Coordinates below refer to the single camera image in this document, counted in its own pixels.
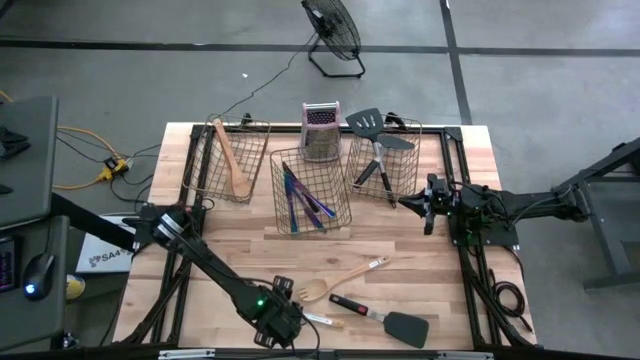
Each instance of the metal grater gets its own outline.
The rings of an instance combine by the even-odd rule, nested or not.
[[[302,104],[300,147],[307,161],[331,161],[340,157],[340,103]]]

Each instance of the gray floor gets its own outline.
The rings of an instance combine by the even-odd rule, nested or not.
[[[437,0],[344,2],[364,45],[446,45]],[[634,0],[449,3],[460,46],[640,47]],[[302,44],[311,33],[299,2],[289,0],[22,0],[0,21],[0,35],[66,39]],[[224,111],[290,56],[0,48],[0,89],[15,99],[57,95],[61,123],[91,129],[131,153],[160,142],[168,121],[202,121]],[[319,58],[334,69],[353,65],[330,54]],[[368,72],[361,80],[330,80],[300,56],[234,113],[299,121],[300,103],[339,100],[345,113],[377,106],[425,124],[461,123],[448,55],[366,53],[363,61]],[[640,58],[462,56],[461,64],[473,123],[489,126],[507,189],[548,189],[640,135]],[[96,164],[60,149],[57,183],[95,175]],[[140,159],[131,177],[142,178],[153,167],[153,159]],[[132,187],[118,190],[137,194]],[[96,212],[131,210],[105,185],[65,195]],[[583,281],[607,273],[590,226],[531,220],[520,223],[518,233],[540,343],[640,357],[640,288],[582,290]],[[83,343],[99,341],[118,297],[116,291],[70,310]]]

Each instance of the spatula with red handle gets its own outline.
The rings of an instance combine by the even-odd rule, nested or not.
[[[329,301],[362,316],[380,321],[384,324],[384,332],[413,347],[421,349],[427,341],[429,323],[425,319],[395,311],[384,315],[369,309],[367,306],[336,294],[331,294]]]

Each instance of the wire basket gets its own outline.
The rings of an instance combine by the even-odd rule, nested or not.
[[[271,153],[271,180],[273,181],[273,201],[275,204],[276,223],[278,232],[283,235],[302,234],[313,231],[325,231],[346,226],[351,223],[351,208],[349,197],[344,183],[344,174],[340,158],[328,158],[326,161],[318,161],[316,156],[324,152],[327,145],[307,146],[278,150]],[[318,229],[304,210],[304,205],[309,206],[307,199],[300,193],[304,203],[295,195],[291,197],[293,214],[298,231],[292,229],[291,213],[287,192],[285,190],[285,172],[283,162],[291,169],[295,177],[310,192],[310,194],[326,205],[334,213],[329,217],[323,211],[314,213],[322,223],[324,229]]]
[[[385,123],[383,134],[393,135],[414,144],[411,150],[389,149],[382,162],[387,171],[392,196],[397,200],[400,196],[411,195],[416,190],[418,176],[418,155],[420,154],[420,137],[422,124],[415,120],[396,117],[402,120],[404,127],[397,123]],[[366,138],[354,135],[347,160],[346,182],[351,192],[380,199],[389,199],[389,191],[384,188],[380,171],[376,170],[361,186],[355,185],[360,174],[369,162],[375,158],[373,145]]]
[[[236,162],[251,184],[248,195],[236,196],[231,190],[229,165],[213,127],[215,119],[222,120]],[[185,172],[184,179],[190,178],[189,185],[185,185],[187,182],[183,181],[183,186],[202,192],[204,196],[248,203],[253,195],[270,131],[271,125],[268,122],[252,119],[249,114],[241,118],[219,114],[209,116],[199,135],[193,156],[187,163],[191,172]],[[200,173],[204,169],[207,170],[206,180],[200,184]]]

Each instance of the computer mouse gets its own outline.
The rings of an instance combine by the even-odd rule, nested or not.
[[[24,296],[29,300],[44,299],[51,291],[55,256],[42,253],[34,256],[22,275]]]

